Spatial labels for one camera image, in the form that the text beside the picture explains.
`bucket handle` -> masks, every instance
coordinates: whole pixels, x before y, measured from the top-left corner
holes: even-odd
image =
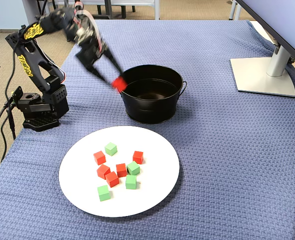
[[[182,93],[184,93],[185,89],[187,88],[187,81],[183,81],[183,83],[185,83],[185,87],[183,88],[183,90],[181,91],[181,93],[178,95],[178,97],[180,97],[182,95]]]

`foam block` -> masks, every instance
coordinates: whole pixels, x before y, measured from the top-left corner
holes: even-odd
[[[135,161],[137,164],[143,163],[143,152],[142,151],[135,151],[133,154],[133,161]]]
[[[113,156],[118,152],[117,146],[114,143],[110,142],[108,145],[105,146],[105,152],[106,154]]]
[[[99,166],[99,168],[96,170],[96,172],[100,178],[105,180],[106,175],[109,174],[111,172],[111,170],[108,166],[105,166],[104,164],[102,164],[101,166]]]
[[[112,188],[115,185],[118,185],[120,183],[118,175],[114,171],[105,175],[105,179],[106,179],[107,184],[109,185],[110,188]]]
[[[140,166],[135,161],[131,162],[126,167],[131,175],[138,175],[140,173]]]
[[[99,186],[97,188],[97,192],[98,192],[99,200],[101,202],[111,198],[108,185]]]
[[[128,86],[127,82],[121,76],[116,78],[111,85],[113,88],[117,89],[119,93],[124,91]]]
[[[117,164],[116,173],[119,178],[126,177],[128,174],[126,164],[125,163]]]
[[[125,180],[126,189],[137,189],[137,176],[127,175]]]
[[[97,165],[101,165],[104,164],[107,160],[106,160],[106,156],[104,155],[104,153],[102,151],[98,151],[97,153],[94,153],[94,160],[97,163]]]

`monitor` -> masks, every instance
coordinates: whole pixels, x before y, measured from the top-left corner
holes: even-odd
[[[280,44],[272,57],[231,59],[238,90],[295,97],[293,82],[285,70],[290,55],[295,58],[295,1],[237,2]]]

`table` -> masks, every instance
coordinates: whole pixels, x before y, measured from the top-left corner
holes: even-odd
[[[238,92],[230,63],[270,57],[273,44],[248,21],[97,24],[123,69],[157,64],[182,75],[188,86],[177,112],[157,125],[129,119],[120,95],[77,61],[75,46],[63,64],[70,110],[61,125],[23,129],[0,166],[0,239],[294,239],[295,98]],[[95,65],[109,81],[117,77],[105,58]],[[286,69],[295,85],[294,67]],[[87,214],[59,186],[69,148],[112,126],[161,134],[180,161],[169,196],[126,218]]]

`green cube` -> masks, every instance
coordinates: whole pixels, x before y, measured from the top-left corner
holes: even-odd
[[[131,162],[126,167],[131,175],[138,175],[140,173],[140,166],[135,161]]]
[[[137,176],[126,175],[125,186],[126,189],[137,189]]]
[[[97,192],[98,192],[99,200],[101,202],[111,198],[108,185],[99,186],[97,188]]]
[[[105,146],[105,152],[106,154],[113,156],[118,152],[117,146],[114,143],[110,142],[108,145]]]

